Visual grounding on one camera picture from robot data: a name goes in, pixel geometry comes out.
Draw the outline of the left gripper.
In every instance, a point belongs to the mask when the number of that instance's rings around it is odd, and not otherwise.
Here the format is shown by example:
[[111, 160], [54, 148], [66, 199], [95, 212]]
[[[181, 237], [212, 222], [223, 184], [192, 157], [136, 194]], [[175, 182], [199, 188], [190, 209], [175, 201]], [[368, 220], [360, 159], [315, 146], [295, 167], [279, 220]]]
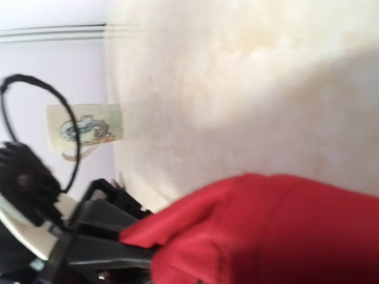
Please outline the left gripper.
[[119, 234], [151, 211], [105, 179], [90, 183], [34, 283], [151, 283], [153, 249], [121, 244]]

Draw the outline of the red backpack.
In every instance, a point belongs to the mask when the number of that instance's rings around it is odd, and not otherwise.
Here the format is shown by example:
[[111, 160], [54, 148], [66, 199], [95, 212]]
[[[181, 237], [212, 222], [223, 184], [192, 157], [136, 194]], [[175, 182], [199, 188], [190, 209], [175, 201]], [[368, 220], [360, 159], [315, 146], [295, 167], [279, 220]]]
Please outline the red backpack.
[[378, 198], [289, 175], [212, 183], [120, 233], [154, 283], [377, 283]]

